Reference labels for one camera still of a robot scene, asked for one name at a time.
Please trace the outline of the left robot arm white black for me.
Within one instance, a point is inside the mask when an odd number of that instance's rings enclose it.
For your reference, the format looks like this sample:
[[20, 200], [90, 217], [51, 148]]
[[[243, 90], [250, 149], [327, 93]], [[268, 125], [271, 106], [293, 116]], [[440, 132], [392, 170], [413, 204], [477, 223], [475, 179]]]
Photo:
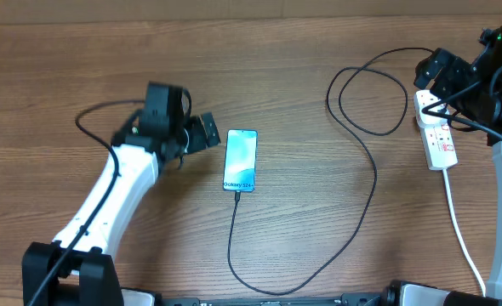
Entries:
[[210, 113], [191, 113], [183, 87], [149, 82], [145, 98], [110, 141], [106, 165], [76, 215], [49, 243], [22, 258], [23, 303], [159, 305], [160, 294], [120, 285], [114, 265], [123, 234], [148, 190], [173, 160], [220, 143]]

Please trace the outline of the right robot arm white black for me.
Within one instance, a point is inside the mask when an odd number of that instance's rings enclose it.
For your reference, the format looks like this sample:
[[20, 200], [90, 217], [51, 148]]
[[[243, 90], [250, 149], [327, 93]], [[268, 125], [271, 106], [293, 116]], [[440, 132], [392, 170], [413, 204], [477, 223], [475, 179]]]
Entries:
[[414, 95], [428, 167], [445, 173], [457, 162], [450, 139], [453, 123], [465, 132], [483, 131], [493, 150], [498, 208], [493, 264], [482, 294], [447, 291], [394, 280], [370, 305], [502, 305], [502, 26], [483, 30], [483, 51], [467, 62], [444, 48], [415, 68]]

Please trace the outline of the Galaxy smartphone blue screen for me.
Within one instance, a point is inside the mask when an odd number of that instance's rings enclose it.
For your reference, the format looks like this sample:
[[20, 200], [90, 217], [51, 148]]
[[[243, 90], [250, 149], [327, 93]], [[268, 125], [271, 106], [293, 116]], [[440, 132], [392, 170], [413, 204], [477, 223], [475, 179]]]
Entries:
[[258, 133], [231, 129], [227, 133], [223, 189], [253, 192], [255, 189]]

